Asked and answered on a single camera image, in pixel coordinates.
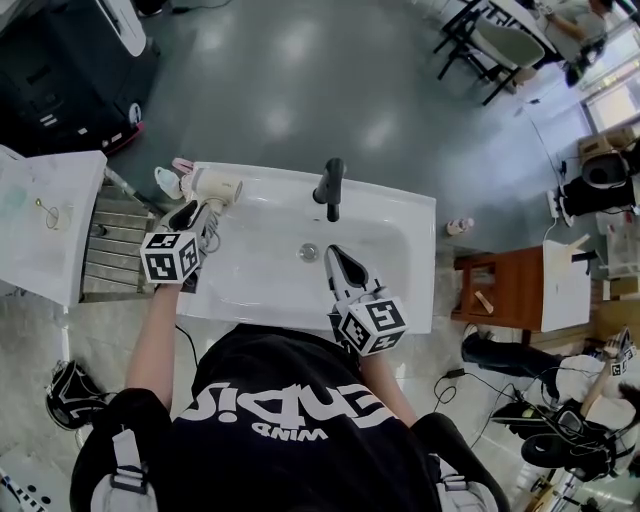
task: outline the white sink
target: white sink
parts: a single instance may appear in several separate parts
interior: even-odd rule
[[[344,180],[340,220],[311,197],[320,176],[232,164],[203,164],[244,181],[220,219],[220,249],[207,257],[195,294],[180,294],[181,314],[231,322],[330,330],[335,299],[324,267],[328,245],[373,265],[409,316],[410,332],[431,331],[435,262],[433,198]],[[320,257],[298,251],[314,244]]]

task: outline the faucet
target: faucet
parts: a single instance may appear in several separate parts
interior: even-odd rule
[[[324,173],[320,184],[313,191],[313,200],[327,205],[327,220],[337,222],[340,218],[340,195],[342,192],[342,177],[347,172],[347,166],[340,158],[332,158],[324,166]]]

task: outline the shoulder strap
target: shoulder strap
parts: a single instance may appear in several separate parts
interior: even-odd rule
[[[140,462],[135,433],[113,436],[116,472],[106,475],[93,491],[91,512],[158,512],[156,494]]]
[[[440,460],[440,481],[436,488],[442,512],[498,512],[496,499],[484,484],[467,480],[445,460],[437,458]]]

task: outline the gray floor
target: gray floor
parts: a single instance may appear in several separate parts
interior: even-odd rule
[[[454,0],[443,16],[459,8]],[[551,222],[543,192],[556,183],[547,152],[575,156],[582,113],[557,68],[486,108],[491,88],[474,87],[464,63],[438,82],[448,52],[432,55],[437,26],[403,0],[234,0],[148,19],[163,55],[146,133],[110,164],[159,198],[153,169],[175,156],[311,173],[339,156],[351,179],[435,197],[441,235],[452,218],[476,219],[472,233],[443,242],[537,244]],[[540,105],[524,104],[539,93]]]

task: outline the chair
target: chair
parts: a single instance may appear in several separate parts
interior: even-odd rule
[[[486,106],[513,80],[518,71],[529,68],[538,62],[544,56],[544,49],[533,36],[522,30],[500,27],[485,17],[477,16],[476,13],[470,14],[471,16],[466,21],[461,21],[457,29],[458,44],[449,54],[449,60],[440,71],[438,80],[442,80],[453,61],[458,57],[471,62],[480,71],[480,78],[495,79],[500,71],[507,71],[507,78],[482,103]],[[480,50],[497,65],[490,70],[485,69],[473,55],[470,55],[469,45]]]

